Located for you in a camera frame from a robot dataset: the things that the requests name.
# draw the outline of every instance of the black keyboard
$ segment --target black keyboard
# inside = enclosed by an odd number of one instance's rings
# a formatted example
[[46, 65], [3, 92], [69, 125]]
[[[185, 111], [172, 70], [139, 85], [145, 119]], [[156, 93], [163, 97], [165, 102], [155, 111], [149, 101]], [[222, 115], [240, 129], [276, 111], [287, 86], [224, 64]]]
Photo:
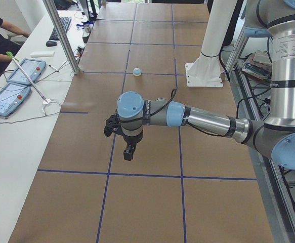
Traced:
[[[72, 18], [71, 17], [60, 17], [60, 19], [61, 19], [63, 29], [65, 30], [65, 32], [67, 32], [68, 28], [70, 27]], [[58, 36], [57, 36], [57, 32], [56, 32], [55, 28], [52, 31], [52, 34], [50, 36], [50, 40], [53, 40], [53, 41], [59, 41], [60, 40], [58, 38]]]

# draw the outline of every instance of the white table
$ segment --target white table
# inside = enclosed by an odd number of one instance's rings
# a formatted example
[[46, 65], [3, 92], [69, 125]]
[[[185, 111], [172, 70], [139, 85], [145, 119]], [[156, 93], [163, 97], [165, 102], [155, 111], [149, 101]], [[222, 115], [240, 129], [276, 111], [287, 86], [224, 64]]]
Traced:
[[[76, 29], [81, 23], [81, 13], [78, 11], [61, 11], [60, 16], [72, 17], [67, 36], [71, 47], [83, 46], [82, 31]], [[33, 51], [54, 50], [54, 57], [41, 57], [53, 67], [60, 67], [67, 59], [63, 48], [58, 42], [55, 47], [46, 47], [45, 43], [52, 32], [53, 24], [45, 15], [22, 46], [16, 57], [19, 60], [30, 58]], [[15, 69], [11, 63], [7, 70]], [[52, 73], [46, 67], [40, 78]], [[70, 66], [64, 67], [59, 73], [54, 73], [46, 80], [37, 84], [39, 90], [47, 98], [57, 99], [62, 103], [72, 81], [73, 73]], [[4, 77], [0, 78], [0, 86], [6, 84]], [[7, 120], [0, 118], [0, 122], [14, 122], [32, 117], [43, 116], [41, 105], [43, 100], [32, 88], [30, 96]], [[51, 104], [46, 108], [47, 114], [60, 111], [58, 104]], [[22, 206], [30, 189], [32, 180], [40, 163], [41, 157], [50, 138], [58, 115], [33, 119], [16, 124], [0, 124], [0, 243], [8, 242], [15, 227]]]

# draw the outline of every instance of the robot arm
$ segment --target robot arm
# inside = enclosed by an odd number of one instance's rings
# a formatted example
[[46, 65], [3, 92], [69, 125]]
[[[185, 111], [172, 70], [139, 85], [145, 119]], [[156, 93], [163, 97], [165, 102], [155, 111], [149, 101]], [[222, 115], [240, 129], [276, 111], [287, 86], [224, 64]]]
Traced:
[[295, 1], [248, 0], [246, 7], [249, 21], [245, 26], [268, 28], [274, 38], [270, 116], [263, 122], [215, 114], [174, 102], [176, 90], [168, 101], [143, 100], [135, 92], [126, 92], [119, 97], [117, 112], [106, 121], [104, 130], [106, 136], [114, 132], [124, 137], [124, 159], [133, 159], [143, 125], [190, 125], [233, 138], [275, 163], [295, 169]]

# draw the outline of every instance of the black mouse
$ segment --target black mouse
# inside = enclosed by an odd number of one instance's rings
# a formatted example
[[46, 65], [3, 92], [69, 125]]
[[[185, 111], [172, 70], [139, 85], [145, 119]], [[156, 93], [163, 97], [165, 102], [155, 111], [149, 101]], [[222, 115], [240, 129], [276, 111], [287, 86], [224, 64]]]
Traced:
[[57, 45], [57, 42], [54, 41], [54, 40], [48, 40], [48, 41], [46, 42], [46, 46], [47, 46], [47, 47], [53, 47], [53, 46], [56, 46], [56, 45]]

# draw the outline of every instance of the printed label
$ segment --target printed label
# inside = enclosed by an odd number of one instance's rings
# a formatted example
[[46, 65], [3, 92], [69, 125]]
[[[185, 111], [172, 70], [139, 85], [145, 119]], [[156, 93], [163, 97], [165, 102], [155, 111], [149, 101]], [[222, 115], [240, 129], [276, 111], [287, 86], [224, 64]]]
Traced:
[[295, 58], [295, 34], [273, 40], [273, 61]]

